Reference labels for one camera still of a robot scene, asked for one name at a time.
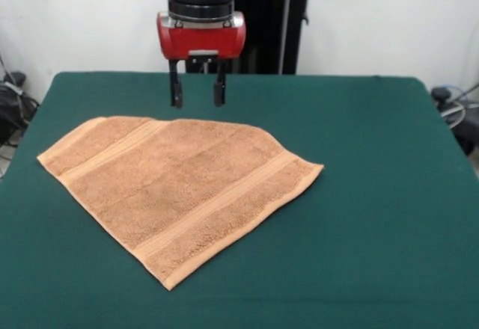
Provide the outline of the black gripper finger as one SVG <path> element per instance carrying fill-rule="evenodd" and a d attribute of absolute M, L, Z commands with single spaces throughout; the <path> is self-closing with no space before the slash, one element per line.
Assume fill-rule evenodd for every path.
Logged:
<path fill-rule="evenodd" d="M 225 104 L 226 63 L 221 59 L 218 59 L 216 63 L 217 74 L 213 84 L 213 101 L 216 107 L 221 107 Z"/>
<path fill-rule="evenodd" d="M 175 108 L 183 107 L 183 89 L 180 82 L 180 77 L 177 71 L 178 60 L 169 60 L 169 79 L 170 79 L 170 94 L 171 106 Z"/>

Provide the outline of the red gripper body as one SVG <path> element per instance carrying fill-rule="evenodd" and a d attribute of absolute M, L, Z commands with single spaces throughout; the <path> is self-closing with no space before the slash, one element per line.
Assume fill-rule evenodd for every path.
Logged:
<path fill-rule="evenodd" d="M 207 55 L 238 58 L 245 44 L 246 23 L 239 11 L 221 22 L 186 22 L 160 12 L 156 26 L 162 54 L 168 60 Z"/>

